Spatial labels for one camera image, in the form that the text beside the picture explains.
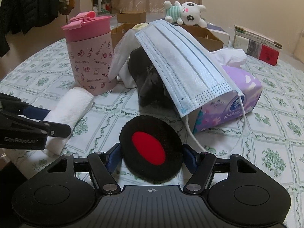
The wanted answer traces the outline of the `white towel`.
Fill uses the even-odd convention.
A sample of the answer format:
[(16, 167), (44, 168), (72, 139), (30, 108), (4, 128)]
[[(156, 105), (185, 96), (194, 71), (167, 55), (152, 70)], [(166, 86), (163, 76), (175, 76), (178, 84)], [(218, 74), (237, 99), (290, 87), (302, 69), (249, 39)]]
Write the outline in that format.
[(66, 124), (71, 128), (71, 132), (66, 138), (48, 137), (45, 149), (49, 152), (60, 155), (65, 144), (69, 140), (76, 123), (83, 118), (93, 104), (94, 96), (87, 90), (76, 87), (70, 89), (44, 118), (45, 121)]

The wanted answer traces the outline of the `black red round earmuff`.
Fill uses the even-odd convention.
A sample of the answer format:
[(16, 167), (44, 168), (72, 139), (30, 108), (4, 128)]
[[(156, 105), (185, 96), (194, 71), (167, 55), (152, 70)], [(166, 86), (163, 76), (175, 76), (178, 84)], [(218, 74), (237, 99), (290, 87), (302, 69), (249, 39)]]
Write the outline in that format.
[(119, 139), (126, 166), (146, 181), (167, 181), (182, 167), (183, 144), (165, 121), (137, 116), (122, 127)]

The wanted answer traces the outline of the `blue surgical face mask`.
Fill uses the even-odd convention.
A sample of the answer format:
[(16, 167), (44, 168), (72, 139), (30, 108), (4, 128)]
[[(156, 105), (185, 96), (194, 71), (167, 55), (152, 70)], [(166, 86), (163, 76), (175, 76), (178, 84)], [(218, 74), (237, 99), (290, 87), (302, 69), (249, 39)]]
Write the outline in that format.
[(224, 94), (237, 96), (242, 114), (243, 92), (222, 66), (180, 26), (156, 20), (135, 34), (160, 75), (190, 137), (189, 114)]

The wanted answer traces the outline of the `dark grey knit hat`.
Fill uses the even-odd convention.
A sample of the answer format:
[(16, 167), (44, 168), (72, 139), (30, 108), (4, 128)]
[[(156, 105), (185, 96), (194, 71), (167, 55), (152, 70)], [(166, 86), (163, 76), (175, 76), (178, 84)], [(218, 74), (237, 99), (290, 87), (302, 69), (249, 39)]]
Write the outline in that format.
[(128, 70), (137, 85), (140, 107), (151, 106), (177, 112), (158, 71), (143, 47), (140, 46), (131, 52)]

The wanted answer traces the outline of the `white cloth glove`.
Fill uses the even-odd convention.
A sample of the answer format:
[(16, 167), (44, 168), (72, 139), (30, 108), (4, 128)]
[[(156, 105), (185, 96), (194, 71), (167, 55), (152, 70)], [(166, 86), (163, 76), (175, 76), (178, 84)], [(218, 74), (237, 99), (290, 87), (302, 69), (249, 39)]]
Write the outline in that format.
[(137, 29), (130, 29), (124, 34), (114, 49), (112, 63), (109, 69), (109, 80), (114, 80), (119, 76), (126, 88), (137, 87), (128, 69), (128, 59), (130, 54), (141, 46), (135, 36), (138, 31)]

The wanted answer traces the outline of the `cream yellow fluffy towel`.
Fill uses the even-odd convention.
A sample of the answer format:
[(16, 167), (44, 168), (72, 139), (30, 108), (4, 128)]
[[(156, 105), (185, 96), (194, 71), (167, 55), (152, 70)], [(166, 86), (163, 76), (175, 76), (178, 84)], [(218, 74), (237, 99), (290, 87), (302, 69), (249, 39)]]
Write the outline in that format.
[(143, 28), (145, 28), (146, 26), (148, 26), (149, 24), (147, 22), (145, 23), (140, 23), (140, 24), (136, 24), (135, 26), (133, 26), (133, 30), (142, 30)]

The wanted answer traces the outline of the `purple tissue pack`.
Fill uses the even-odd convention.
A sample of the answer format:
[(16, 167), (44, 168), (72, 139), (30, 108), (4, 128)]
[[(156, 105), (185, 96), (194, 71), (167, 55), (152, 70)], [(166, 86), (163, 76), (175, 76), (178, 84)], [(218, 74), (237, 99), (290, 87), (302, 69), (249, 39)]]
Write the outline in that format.
[(242, 49), (223, 48), (213, 51), (211, 54), (221, 64), (243, 95), (239, 98), (236, 91), (231, 91), (203, 105), (197, 118), (190, 119), (190, 121), (195, 122), (192, 126), (193, 133), (215, 127), (243, 115), (240, 100), (243, 103), (245, 113), (251, 112), (263, 90), (259, 79), (241, 68), (247, 60), (247, 55)]

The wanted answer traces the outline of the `floral tablecloth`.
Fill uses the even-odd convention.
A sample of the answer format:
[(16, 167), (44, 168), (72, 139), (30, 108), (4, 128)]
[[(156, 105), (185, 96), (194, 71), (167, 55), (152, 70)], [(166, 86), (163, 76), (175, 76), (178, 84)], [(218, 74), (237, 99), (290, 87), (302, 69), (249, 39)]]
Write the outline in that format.
[[(252, 112), (196, 134), (202, 147), (219, 158), (241, 154), (278, 181), (291, 196), (285, 220), (303, 227), (303, 72), (290, 62), (271, 66), (248, 57), (244, 69), (258, 78), (263, 92)], [(37, 52), (1, 81), (1, 92), (51, 110), (74, 85), (65, 40)], [(170, 124), (190, 145), (183, 122), (172, 110), (140, 108), (136, 89), (119, 83), (95, 97), (90, 111), (76, 125), (63, 153), (76, 158), (107, 151), (119, 141), (121, 128), (137, 115), (155, 116)]]

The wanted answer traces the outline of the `pink lidded cup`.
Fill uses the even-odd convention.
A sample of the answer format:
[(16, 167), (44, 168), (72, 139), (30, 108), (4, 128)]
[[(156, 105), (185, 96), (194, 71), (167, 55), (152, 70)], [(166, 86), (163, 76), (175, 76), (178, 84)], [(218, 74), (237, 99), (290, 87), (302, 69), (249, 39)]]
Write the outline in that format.
[(113, 57), (110, 19), (110, 15), (82, 12), (61, 28), (75, 82), (94, 96), (116, 86), (116, 81), (109, 79)]

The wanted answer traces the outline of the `black jacket on rack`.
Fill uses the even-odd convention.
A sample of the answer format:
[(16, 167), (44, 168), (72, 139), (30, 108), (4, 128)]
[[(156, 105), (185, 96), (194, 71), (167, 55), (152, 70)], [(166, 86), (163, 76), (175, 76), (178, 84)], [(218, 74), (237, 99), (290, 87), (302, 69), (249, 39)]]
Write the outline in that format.
[(58, 17), (59, 0), (1, 0), (1, 57), (10, 51), (6, 34), (28, 33)]

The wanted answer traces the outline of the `long open cardboard box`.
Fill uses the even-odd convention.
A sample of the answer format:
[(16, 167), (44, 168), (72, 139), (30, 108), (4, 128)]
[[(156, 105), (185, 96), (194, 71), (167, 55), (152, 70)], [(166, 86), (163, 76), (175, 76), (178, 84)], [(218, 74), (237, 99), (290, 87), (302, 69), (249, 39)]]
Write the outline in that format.
[[(122, 39), (126, 31), (132, 29), (137, 24), (124, 23), (111, 30), (111, 38), (113, 47), (116, 47), (118, 42)], [(211, 31), (206, 28), (201, 28), (199, 26), (187, 26), (182, 25), (182, 28), (189, 32), (200, 44), (205, 47), (209, 52), (217, 51), (222, 49), (224, 43), (217, 38)]]

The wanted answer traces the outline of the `white blue flat box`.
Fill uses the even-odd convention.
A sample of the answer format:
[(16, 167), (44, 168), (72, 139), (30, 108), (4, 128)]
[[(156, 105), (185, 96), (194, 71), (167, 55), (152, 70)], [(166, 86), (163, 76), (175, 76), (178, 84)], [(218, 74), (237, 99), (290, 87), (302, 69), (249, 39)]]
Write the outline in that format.
[(211, 31), (218, 39), (220, 39), (224, 46), (228, 46), (230, 41), (230, 35), (223, 30), (223, 28), (214, 24), (207, 24), (207, 29)]

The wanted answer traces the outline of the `stack of books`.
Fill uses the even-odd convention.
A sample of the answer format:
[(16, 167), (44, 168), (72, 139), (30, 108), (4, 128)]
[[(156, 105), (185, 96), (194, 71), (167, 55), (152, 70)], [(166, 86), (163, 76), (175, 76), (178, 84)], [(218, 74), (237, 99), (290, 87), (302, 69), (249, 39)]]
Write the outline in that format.
[(233, 47), (272, 66), (278, 62), (282, 45), (275, 40), (243, 26), (234, 26)]

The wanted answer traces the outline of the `small closed cardboard box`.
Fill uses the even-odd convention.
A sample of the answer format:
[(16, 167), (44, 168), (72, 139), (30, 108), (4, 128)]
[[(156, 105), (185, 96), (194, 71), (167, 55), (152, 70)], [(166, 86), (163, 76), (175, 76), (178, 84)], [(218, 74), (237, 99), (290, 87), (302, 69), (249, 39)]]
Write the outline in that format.
[(146, 22), (146, 12), (121, 12), (117, 14), (118, 23), (140, 24)]

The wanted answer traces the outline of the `white bunny plush toy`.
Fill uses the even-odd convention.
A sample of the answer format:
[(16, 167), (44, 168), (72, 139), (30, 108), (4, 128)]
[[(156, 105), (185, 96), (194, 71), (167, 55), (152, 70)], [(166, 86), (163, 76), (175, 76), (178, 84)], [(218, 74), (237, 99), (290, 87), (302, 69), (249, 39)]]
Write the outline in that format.
[(201, 13), (206, 11), (204, 5), (198, 5), (193, 2), (180, 4), (178, 1), (172, 5), (170, 1), (165, 1), (164, 9), (164, 19), (169, 23), (185, 24), (188, 26), (198, 25), (202, 28), (207, 27), (206, 21), (201, 18)]

